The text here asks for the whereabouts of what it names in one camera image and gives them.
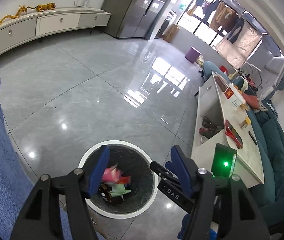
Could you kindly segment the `pink barcode packet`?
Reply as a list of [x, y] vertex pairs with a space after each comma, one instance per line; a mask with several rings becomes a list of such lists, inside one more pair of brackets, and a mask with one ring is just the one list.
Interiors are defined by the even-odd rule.
[[118, 165], [113, 165], [104, 170], [101, 182], [106, 184], [124, 184], [131, 183], [131, 176], [123, 176], [123, 172], [118, 169]]

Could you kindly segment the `teal sofa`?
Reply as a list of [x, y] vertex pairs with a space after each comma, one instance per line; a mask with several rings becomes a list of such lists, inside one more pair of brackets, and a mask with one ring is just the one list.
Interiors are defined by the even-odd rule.
[[[204, 84], [212, 72], [218, 73], [226, 82], [229, 82], [227, 76], [214, 63], [205, 61]], [[248, 115], [248, 120], [244, 124], [252, 124], [264, 172], [264, 184], [258, 184], [248, 190], [257, 203], [267, 226], [272, 228], [284, 223], [284, 132], [276, 118], [271, 117], [268, 111], [257, 111], [250, 106], [242, 108]], [[222, 130], [222, 127], [214, 125], [206, 117], [203, 118], [202, 125], [199, 133], [204, 136], [204, 140], [208, 140]]]

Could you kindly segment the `grey double door refrigerator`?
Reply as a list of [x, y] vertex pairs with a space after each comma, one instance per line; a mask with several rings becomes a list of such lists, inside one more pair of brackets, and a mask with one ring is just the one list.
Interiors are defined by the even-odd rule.
[[104, 0], [111, 17], [103, 31], [115, 38], [145, 38], [168, 0]]

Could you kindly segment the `purple square stool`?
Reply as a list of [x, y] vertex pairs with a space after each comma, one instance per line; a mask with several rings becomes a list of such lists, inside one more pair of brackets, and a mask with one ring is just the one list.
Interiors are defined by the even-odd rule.
[[196, 60], [199, 58], [201, 53], [194, 47], [190, 47], [188, 52], [185, 55], [185, 58], [190, 61], [191, 63], [195, 63]]

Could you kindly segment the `white coffee table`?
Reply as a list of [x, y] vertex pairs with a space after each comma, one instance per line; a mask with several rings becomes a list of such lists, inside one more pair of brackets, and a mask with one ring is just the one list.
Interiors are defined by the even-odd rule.
[[[232, 84], [226, 85], [224, 92], [219, 82], [225, 81], [218, 73], [212, 72], [210, 78], [198, 91], [198, 105], [191, 159], [198, 167], [211, 170], [216, 144], [222, 144], [237, 151], [232, 171], [242, 179], [247, 188], [264, 184], [264, 172], [261, 154], [252, 124], [245, 125], [247, 112], [236, 106], [234, 94], [230, 97]], [[208, 140], [199, 133], [203, 127], [203, 118], [208, 118], [214, 125], [222, 127]]]

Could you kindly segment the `green paper trash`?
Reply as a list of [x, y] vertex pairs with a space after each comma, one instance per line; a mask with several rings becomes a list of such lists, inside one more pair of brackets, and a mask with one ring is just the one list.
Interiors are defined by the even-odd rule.
[[124, 184], [113, 184], [109, 195], [116, 200], [124, 201], [124, 196], [131, 193], [131, 190], [126, 189]]

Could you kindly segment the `white round trash bin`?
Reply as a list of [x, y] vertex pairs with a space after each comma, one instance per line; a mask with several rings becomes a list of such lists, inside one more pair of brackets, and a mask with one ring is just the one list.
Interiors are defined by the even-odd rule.
[[151, 158], [132, 143], [108, 140], [92, 146], [81, 158], [79, 167], [95, 168], [101, 146], [108, 147], [109, 161], [97, 193], [86, 200], [88, 206], [107, 218], [129, 219], [141, 215], [157, 195], [158, 178], [150, 169]]

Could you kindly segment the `white tv cabinet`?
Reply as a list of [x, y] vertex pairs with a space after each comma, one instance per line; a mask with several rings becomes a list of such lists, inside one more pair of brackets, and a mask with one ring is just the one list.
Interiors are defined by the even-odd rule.
[[110, 17], [109, 12], [96, 8], [58, 8], [4, 21], [0, 26], [0, 55], [49, 35], [104, 27]]

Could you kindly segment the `golden tiger figurine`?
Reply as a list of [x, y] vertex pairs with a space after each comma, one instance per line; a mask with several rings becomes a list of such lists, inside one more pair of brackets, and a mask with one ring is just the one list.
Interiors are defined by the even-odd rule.
[[48, 3], [48, 4], [39, 4], [35, 7], [35, 10], [37, 12], [43, 12], [43, 11], [47, 11], [47, 10], [54, 10], [56, 8], [56, 4], [55, 3]]

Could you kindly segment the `washing machine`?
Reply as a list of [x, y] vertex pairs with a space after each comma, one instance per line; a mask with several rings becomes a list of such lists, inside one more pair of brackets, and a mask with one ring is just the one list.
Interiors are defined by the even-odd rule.
[[163, 21], [161, 27], [159, 28], [158, 37], [162, 37], [165, 34], [166, 29], [171, 24], [173, 24], [176, 17], [177, 17], [177, 14], [173, 10], [170, 10], [168, 15], [166, 16], [165, 20]]

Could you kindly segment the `golden dragon figurine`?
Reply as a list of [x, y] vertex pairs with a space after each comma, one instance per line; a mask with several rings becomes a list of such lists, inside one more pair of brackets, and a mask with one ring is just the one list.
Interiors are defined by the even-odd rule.
[[14, 20], [16, 18], [19, 18], [22, 14], [27, 13], [28, 11], [28, 7], [26, 7], [25, 5], [21, 5], [19, 6], [18, 11], [16, 12], [15, 15], [6, 15], [3, 18], [0, 19], [0, 25], [7, 19], [9, 20]]

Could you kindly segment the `cardboard box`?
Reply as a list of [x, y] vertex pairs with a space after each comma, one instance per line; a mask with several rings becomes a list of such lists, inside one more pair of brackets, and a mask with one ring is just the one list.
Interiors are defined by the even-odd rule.
[[177, 24], [171, 24], [167, 32], [163, 35], [163, 40], [170, 43], [179, 31]]

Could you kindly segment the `blue fluffy bed blanket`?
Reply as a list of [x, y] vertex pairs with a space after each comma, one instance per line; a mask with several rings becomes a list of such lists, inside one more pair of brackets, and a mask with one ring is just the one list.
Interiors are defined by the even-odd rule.
[[0, 104], [0, 238], [100, 239], [85, 203], [86, 170], [32, 184], [5, 129]]

